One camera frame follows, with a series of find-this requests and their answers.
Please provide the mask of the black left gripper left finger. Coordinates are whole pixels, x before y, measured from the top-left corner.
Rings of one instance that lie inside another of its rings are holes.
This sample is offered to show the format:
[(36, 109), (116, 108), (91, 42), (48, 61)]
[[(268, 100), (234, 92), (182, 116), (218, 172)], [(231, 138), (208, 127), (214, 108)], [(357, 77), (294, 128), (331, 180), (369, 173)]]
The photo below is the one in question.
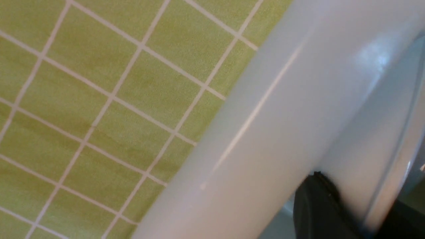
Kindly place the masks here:
[(314, 172), (296, 189), (293, 208), (296, 239), (363, 239), (332, 181)]

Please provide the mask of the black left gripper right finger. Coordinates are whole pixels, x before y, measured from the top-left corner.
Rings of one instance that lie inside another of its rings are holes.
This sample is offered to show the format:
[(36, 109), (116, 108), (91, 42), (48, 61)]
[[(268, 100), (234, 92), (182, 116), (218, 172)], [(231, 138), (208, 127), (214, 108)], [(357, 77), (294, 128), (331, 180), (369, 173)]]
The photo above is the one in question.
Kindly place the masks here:
[(366, 239), (423, 239), (424, 214), (395, 199), (377, 200), (365, 220)]

